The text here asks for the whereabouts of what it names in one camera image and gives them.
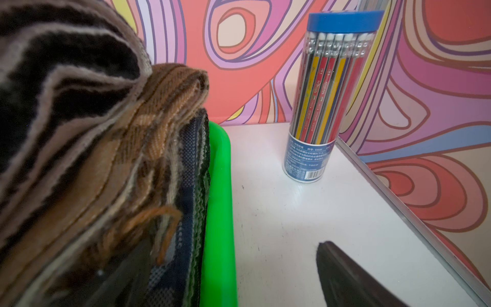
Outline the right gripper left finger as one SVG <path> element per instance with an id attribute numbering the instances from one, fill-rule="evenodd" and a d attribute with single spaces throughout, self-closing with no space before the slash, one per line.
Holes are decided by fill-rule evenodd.
<path id="1" fill-rule="evenodd" d="M 151 270 L 151 242 L 143 239 L 129 254 L 109 263 L 58 306 L 141 306 Z"/>

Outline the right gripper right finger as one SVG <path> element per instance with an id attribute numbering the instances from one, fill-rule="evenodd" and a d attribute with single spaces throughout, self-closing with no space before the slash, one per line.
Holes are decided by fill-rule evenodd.
<path id="1" fill-rule="evenodd" d="M 316 263 L 327 306 L 406 306 L 331 241 L 318 245 Z"/>

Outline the grey navy plaid scarf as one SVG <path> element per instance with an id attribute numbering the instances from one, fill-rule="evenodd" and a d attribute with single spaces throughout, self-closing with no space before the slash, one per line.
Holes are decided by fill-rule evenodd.
<path id="1" fill-rule="evenodd" d="M 182 213 L 164 263 L 153 266 L 143 306 L 198 306 L 210 188 L 209 121 L 205 109 L 179 132 L 172 149 L 177 181 L 171 199 Z"/>

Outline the brown plaid scarf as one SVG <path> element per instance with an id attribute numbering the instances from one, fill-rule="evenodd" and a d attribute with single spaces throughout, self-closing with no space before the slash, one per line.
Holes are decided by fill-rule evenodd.
<path id="1" fill-rule="evenodd" d="M 34 222 L 1 266 L 1 305 L 37 305 L 57 283 L 92 272 L 143 236 L 153 217 L 174 214 L 171 144 L 202 108 L 208 74 L 157 65 L 143 96 L 91 150 L 66 189 Z"/>

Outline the black white houndstooth scarf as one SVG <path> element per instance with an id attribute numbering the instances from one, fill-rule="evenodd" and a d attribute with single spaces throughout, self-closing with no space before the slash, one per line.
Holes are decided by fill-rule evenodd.
<path id="1" fill-rule="evenodd" d="M 1 2 L 1 246 L 136 101 L 147 51 L 103 1 Z"/>

